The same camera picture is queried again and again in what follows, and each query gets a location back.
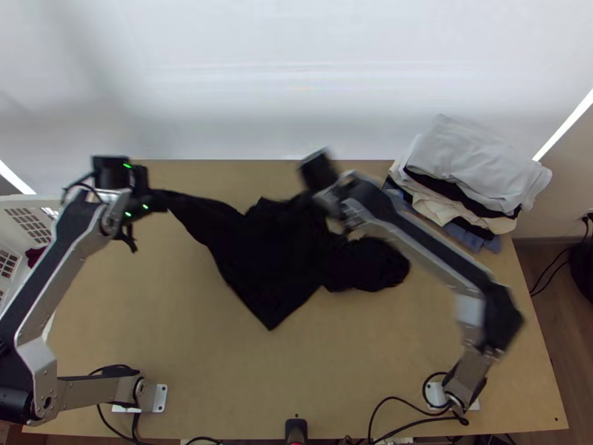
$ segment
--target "perforated panel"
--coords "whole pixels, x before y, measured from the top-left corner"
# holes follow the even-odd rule
[[[50,229],[28,208],[6,208],[4,210],[38,244],[51,240]]]
[[[8,278],[9,280],[12,279],[18,262],[18,256],[4,249],[0,249],[0,276]],[[0,297],[2,297],[3,294],[4,292],[0,291]]]

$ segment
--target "white laundry basket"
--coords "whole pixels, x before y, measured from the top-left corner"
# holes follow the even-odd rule
[[[56,197],[0,197],[0,313],[31,271],[24,253],[51,241],[58,209]]]

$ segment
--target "stack of folded clothes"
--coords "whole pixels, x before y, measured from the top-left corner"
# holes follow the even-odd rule
[[[440,114],[391,166],[385,188],[473,252],[498,252],[498,235],[515,228],[550,179],[549,169],[500,137]]]

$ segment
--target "table surface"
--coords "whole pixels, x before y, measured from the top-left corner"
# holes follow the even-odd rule
[[[225,201],[240,211],[260,196],[301,190],[293,161],[147,161],[151,186]],[[390,162],[343,161],[385,176]],[[420,267],[405,282],[372,294],[319,290],[268,332],[225,285],[209,251],[171,214],[134,227],[139,252],[111,243],[87,261],[56,314],[49,343],[60,375],[112,363],[169,385],[166,410],[143,415],[145,438],[283,438],[284,421],[305,418],[312,438],[366,436],[373,408],[398,395],[422,406],[420,387],[462,351],[450,291]],[[510,286],[526,325],[495,365],[469,426],[417,426],[407,434],[470,435],[567,428],[546,345],[511,239],[477,259]],[[373,435],[422,416],[387,403]],[[107,418],[129,432],[129,415]],[[61,413],[27,429],[110,435],[95,407]]]

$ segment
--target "white folded shirt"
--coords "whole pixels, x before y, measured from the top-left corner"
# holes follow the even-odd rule
[[[456,183],[470,199],[507,214],[518,205],[530,210],[551,179],[548,168],[498,136],[442,114],[401,160],[400,172],[405,175],[404,166]]]
[[[456,217],[462,217],[473,225],[481,228],[487,228],[493,234],[505,234],[513,231],[517,226],[517,221],[506,217],[500,218],[482,218],[478,217],[472,211],[468,210],[461,202],[452,201],[430,188],[414,181],[400,169],[399,161],[395,161],[389,168],[389,176],[401,187],[412,195],[412,207],[418,213],[423,214],[434,223],[443,226],[451,222]]]

